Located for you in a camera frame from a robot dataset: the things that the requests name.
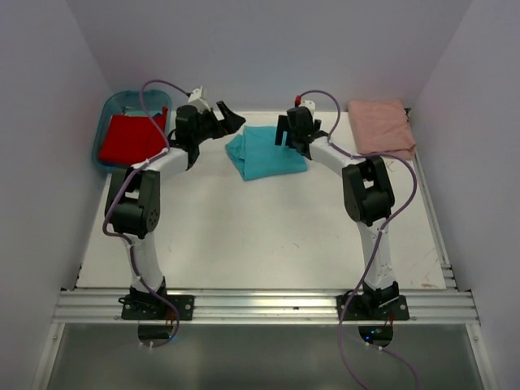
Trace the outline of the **teal t-shirt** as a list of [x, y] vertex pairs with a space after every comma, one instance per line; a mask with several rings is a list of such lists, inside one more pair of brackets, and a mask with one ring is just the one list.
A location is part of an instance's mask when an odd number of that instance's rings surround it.
[[302, 173], [306, 160], [294, 149], [275, 145], [276, 127], [246, 126], [224, 149], [244, 181]]

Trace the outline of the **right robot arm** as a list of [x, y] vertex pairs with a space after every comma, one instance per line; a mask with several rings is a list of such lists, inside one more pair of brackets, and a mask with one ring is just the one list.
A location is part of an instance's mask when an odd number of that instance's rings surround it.
[[344, 207], [357, 224], [362, 241], [366, 268], [362, 309], [369, 318], [382, 318], [399, 297], [388, 228], [384, 225], [391, 216], [395, 197], [383, 159], [355, 158], [340, 151], [306, 106], [291, 108], [278, 117], [275, 144], [296, 150], [342, 179]]

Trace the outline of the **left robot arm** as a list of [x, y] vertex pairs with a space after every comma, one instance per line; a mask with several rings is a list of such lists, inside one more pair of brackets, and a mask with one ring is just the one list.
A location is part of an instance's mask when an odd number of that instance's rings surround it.
[[163, 295], [165, 276], [158, 264], [154, 241], [160, 219], [162, 180], [189, 170], [197, 161], [203, 142], [235, 134], [245, 125], [245, 118], [224, 102], [217, 102], [217, 107], [221, 119], [211, 108], [180, 106], [166, 146], [150, 158], [128, 167], [115, 167], [111, 173], [102, 230], [125, 245], [132, 272], [130, 293], [145, 294], [140, 308], [151, 319], [160, 319], [169, 308], [169, 300]]

